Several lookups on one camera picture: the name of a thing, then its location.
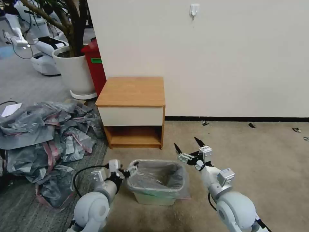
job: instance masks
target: white robot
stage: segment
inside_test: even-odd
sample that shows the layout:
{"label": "white robot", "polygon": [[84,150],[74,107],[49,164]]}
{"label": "white robot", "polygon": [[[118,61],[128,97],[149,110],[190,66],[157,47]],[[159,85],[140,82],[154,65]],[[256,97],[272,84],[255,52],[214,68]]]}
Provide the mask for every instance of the white robot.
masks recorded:
{"label": "white robot", "polygon": [[[13,3],[12,0],[1,1],[4,1],[5,17],[14,33],[14,35],[10,35],[8,32],[3,30],[3,34],[7,42],[11,43],[13,48],[23,47],[24,49],[31,49],[30,44],[26,38],[24,38],[21,31],[20,21],[22,21],[24,25],[28,27],[24,35],[31,32],[37,37],[37,39],[34,39],[34,43],[32,45],[34,45],[40,52],[34,54],[31,58],[29,57],[35,70],[47,76],[60,75],[60,72],[56,68],[55,62],[52,58],[52,52],[57,48],[68,45],[67,42],[58,39],[63,37],[63,32],[55,28],[57,35],[52,38],[50,37],[47,22],[39,15],[31,12],[29,8],[22,4],[21,1],[17,1],[16,3]],[[35,6],[38,6],[36,1],[28,1]],[[55,21],[60,22],[60,19],[48,4],[41,7],[43,7],[43,10]]]}
{"label": "white robot", "polygon": [[[175,145],[177,158],[195,166],[201,172],[204,186],[208,189],[208,201],[230,232],[271,232],[256,213],[253,202],[239,192],[232,191],[231,181],[235,173],[230,169],[220,170],[211,164],[212,149],[194,137],[200,149],[191,154],[182,153]],[[215,208],[210,196],[216,202]]]}
{"label": "white robot", "polygon": [[[102,231],[106,225],[106,218],[110,213],[112,202],[119,191],[122,181],[137,173],[138,162],[123,170],[120,161],[113,159],[102,167],[100,170],[91,172],[94,190],[78,200],[74,209],[74,218],[67,232]],[[104,168],[109,169],[108,177],[105,174]],[[75,185],[76,175],[73,183],[77,194],[81,196]]]}
{"label": "white robot", "polygon": [[[217,211],[219,218],[228,230],[230,232],[271,232],[257,215],[252,201],[241,193],[232,191],[231,181],[235,177],[235,173],[230,168],[219,170],[212,166],[212,149],[205,146],[198,138],[195,137],[195,140],[200,149],[191,154],[182,153],[175,144],[177,158],[184,163],[194,165],[201,172],[203,184],[209,191],[208,201],[211,204],[211,196],[216,202],[216,208],[212,204],[211,206]],[[77,202],[74,209],[74,219],[67,232],[102,231],[122,180],[137,173],[138,163],[127,170],[122,170],[120,161],[113,159],[103,167],[109,169],[108,177],[106,177],[104,169],[91,173],[95,185],[94,191],[82,196]],[[75,177],[73,182],[76,192],[80,196],[75,185]]]}

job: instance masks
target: bedside table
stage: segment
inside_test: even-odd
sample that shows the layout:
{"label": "bedside table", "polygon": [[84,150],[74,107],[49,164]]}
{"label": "bedside table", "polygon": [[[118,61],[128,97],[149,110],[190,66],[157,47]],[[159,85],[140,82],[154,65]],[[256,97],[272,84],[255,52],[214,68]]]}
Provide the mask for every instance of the bedside table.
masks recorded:
{"label": "bedside table", "polygon": [[162,149],[165,117],[162,77],[110,77],[96,105],[110,149]]}

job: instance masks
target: paper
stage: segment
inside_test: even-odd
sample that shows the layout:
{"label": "paper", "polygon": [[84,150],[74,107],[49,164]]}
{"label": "paper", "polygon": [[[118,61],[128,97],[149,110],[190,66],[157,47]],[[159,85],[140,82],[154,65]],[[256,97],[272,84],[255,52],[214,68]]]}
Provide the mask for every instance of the paper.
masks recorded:
{"label": "paper", "polygon": [[57,48],[64,47],[64,44],[63,44],[63,43],[57,43],[57,44],[56,44],[56,47],[57,47]]}
{"label": "paper", "polygon": [[18,110],[22,106],[21,103],[14,104],[14,105],[8,105],[5,107],[4,111],[2,112],[1,117],[6,117],[11,114],[13,114],[16,110]]}

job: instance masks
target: trash can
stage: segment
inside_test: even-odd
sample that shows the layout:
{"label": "trash can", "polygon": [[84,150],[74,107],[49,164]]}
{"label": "trash can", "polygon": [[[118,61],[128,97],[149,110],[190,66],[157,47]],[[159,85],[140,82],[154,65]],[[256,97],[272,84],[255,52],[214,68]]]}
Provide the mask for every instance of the trash can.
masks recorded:
{"label": "trash can", "polygon": [[81,52],[83,52],[86,56],[94,88],[96,90],[97,95],[99,96],[106,83],[106,77],[101,60],[101,55],[99,52],[97,39],[92,40],[87,46],[85,46],[81,50]]}
{"label": "trash can", "polygon": [[127,188],[138,203],[171,206],[175,199],[190,198],[188,173],[183,165],[171,160],[137,159],[138,173],[127,179]]}

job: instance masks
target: white drawer front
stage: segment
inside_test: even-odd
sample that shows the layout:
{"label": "white drawer front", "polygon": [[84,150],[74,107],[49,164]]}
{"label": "white drawer front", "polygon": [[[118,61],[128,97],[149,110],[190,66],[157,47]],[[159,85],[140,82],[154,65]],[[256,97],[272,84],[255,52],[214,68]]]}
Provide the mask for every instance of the white drawer front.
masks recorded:
{"label": "white drawer front", "polygon": [[104,126],[161,126],[163,107],[99,107]]}

